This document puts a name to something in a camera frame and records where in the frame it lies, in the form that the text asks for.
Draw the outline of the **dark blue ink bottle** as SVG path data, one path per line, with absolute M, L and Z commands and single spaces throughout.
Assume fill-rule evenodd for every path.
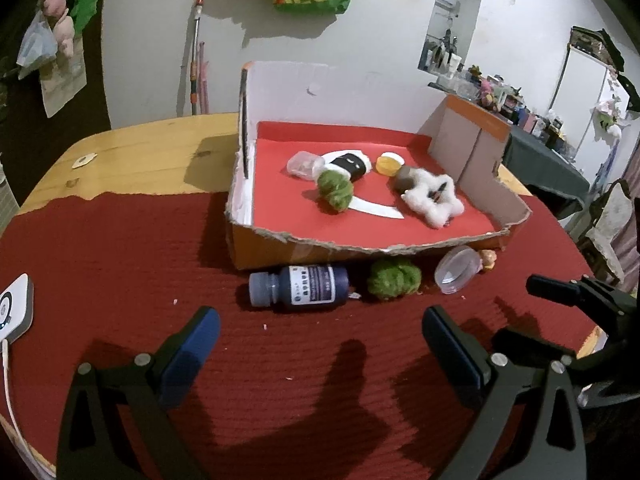
M 255 272 L 248 279 L 248 294 L 253 308 L 333 306 L 348 298 L 348 273 L 329 264 L 286 266 L 279 273 Z

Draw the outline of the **white refrigerator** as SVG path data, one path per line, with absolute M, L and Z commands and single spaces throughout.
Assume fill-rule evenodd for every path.
M 566 158 L 589 183 L 615 157 L 628 103 L 611 66 L 568 49 L 550 110 L 562 122 Z

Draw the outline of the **clear small plastic container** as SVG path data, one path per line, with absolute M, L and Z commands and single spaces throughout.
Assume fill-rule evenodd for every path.
M 306 151 L 297 152 L 286 163 L 286 172 L 299 179 L 315 181 L 326 166 L 324 159 Z

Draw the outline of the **yellow bottle cap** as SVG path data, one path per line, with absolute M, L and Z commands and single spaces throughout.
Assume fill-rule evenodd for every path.
M 405 159 L 393 152 L 384 152 L 375 162 L 375 170 L 385 177 L 395 177 L 401 167 L 405 165 Z

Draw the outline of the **white wireless charger pad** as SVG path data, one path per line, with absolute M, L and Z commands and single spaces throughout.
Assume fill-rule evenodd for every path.
M 1 339 L 13 344 L 30 329 L 33 320 L 34 283 L 23 273 L 1 293 Z

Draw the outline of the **open cardboard box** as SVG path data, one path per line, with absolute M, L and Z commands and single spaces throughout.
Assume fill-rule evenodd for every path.
M 250 62 L 226 216 L 234 265 L 501 248 L 529 218 L 498 178 L 508 125 L 429 86 Z

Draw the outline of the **yellow small figurine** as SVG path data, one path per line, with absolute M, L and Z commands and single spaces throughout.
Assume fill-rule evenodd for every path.
M 491 271 L 496 265 L 498 259 L 497 253 L 492 249 L 482 249 L 477 253 L 480 256 L 480 270 L 482 272 Z

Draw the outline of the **clear plastic bag hanging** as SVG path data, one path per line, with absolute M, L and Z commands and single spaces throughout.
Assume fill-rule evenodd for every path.
M 55 60 L 58 54 L 56 42 L 47 17 L 38 10 L 28 26 L 18 51 L 16 64 L 20 66 L 18 79 Z

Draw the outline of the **clear round plastic lid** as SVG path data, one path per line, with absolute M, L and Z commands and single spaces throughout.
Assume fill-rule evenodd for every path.
M 480 254 L 473 248 L 462 245 L 444 255 L 436 266 L 434 280 L 443 294 L 452 295 L 465 288 L 481 268 Z

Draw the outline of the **pink plush toy hanging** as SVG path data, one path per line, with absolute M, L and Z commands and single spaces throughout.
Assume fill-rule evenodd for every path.
M 75 27 L 66 0 L 41 0 L 44 16 L 52 26 L 58 50 L 66 58 L 74 55 Z

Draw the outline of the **red table mat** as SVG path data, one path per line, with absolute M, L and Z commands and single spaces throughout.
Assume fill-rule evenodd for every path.
M 452 392 L 421 334 L 441 304 L 479 341 L 499 328 L 578 349 L 582 312 L 529 296 L 539 273 L 571 280 L 587 263 L 548 209 L 456 296 L 351 301 L 307 313 L 253 311 L 224 239 L 224 194 L 67 197 L 16 216 L 1 239 L 1 281 L 26 273 L 35 317 L 13 345 L 14 412 L 45 458 L 58 448 L 76 367 L 126 364 L 152 352 L 199 307 L 221 334 L 193 388 L 171 412 L 215 479 L 425 479 L 448 460 L 473 414 Z

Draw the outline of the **green fuzzy ball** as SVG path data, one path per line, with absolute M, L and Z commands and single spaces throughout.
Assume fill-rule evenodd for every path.
M 367 279 L 367 292 L 378 300 L 416 294 L 422 284 L 421 269 L 406 259 L 376 262 Z
M 317 190 L 334 211 L 345 211 L 354 197 L 354 186 L 349 177 L 334 170 L 324 170 L 317 179 Z

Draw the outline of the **black white plush roll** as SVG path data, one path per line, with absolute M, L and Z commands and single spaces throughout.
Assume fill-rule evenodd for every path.
M 329 152 L 322 158 L 326 162 L 325 170 L 339 172 L 350 182 L 360 180 L 372 170 L 370 157 L 356 148 Z

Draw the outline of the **brown paper bag hanging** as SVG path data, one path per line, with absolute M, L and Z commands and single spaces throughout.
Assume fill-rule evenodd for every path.
M 87 84 L 84 50 L 74 52 L 71 58 L 60 54 L 39 70 L 44 112 L 53 117 Z

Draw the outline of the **white fluffy star plush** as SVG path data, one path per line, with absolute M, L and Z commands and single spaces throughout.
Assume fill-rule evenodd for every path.
M 457 198 L 454 180 L 449 174 L 432 174 L 426 169 L 414 168 L 416 186 L 400 198 L 430 228 L 442 229 L 464 213 L 464 203 Z

